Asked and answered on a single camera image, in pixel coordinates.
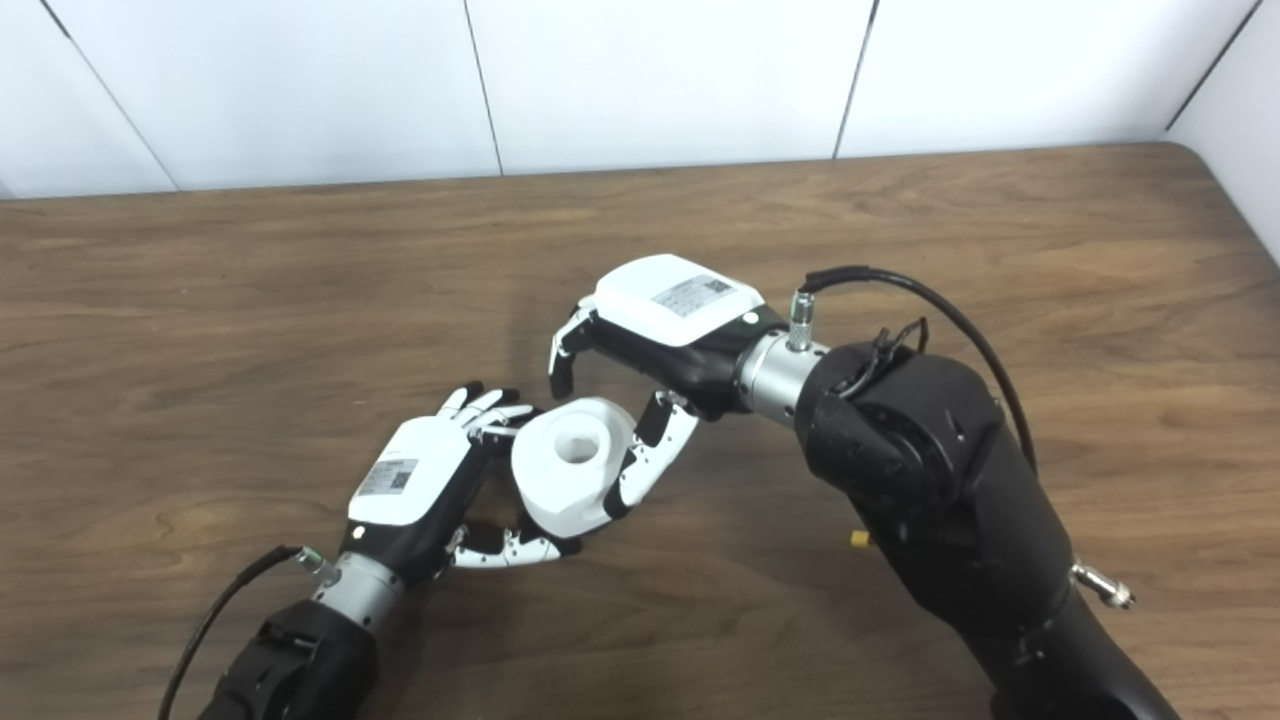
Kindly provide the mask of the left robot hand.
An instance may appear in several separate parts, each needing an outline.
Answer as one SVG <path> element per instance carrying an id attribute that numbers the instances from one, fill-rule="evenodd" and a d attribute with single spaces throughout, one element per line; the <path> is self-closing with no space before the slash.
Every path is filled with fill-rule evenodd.
<path id="1" fill-rule="evenodd" d="M 515 568 L 581 553 L 580 539 L 548 534 L 527 512 L 516 527 L 465 516 L 490 464 L 509 456 L 540 413 L 515 388 L 472 380 L 435 413 L 403 421 L 348 503 L 339 552 L 384 566 L 408 589 L 453 566 Z"/>

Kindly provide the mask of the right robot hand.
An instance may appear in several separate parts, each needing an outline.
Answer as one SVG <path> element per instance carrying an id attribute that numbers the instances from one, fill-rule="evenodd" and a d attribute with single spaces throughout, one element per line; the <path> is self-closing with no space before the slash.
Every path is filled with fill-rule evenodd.
<path id="1" fill-rule="evenodd" d="M 573 364 L 595 351 L 659 388 L 611 479 L 608 521 L 637 506 L 682 452 L 699 421 L 751 413 L 742 368 L 783 318 L 750 284 L 673 254 L 640 258 L 603 275 L 550 341 L 552 396 L 573 393 Z"/>

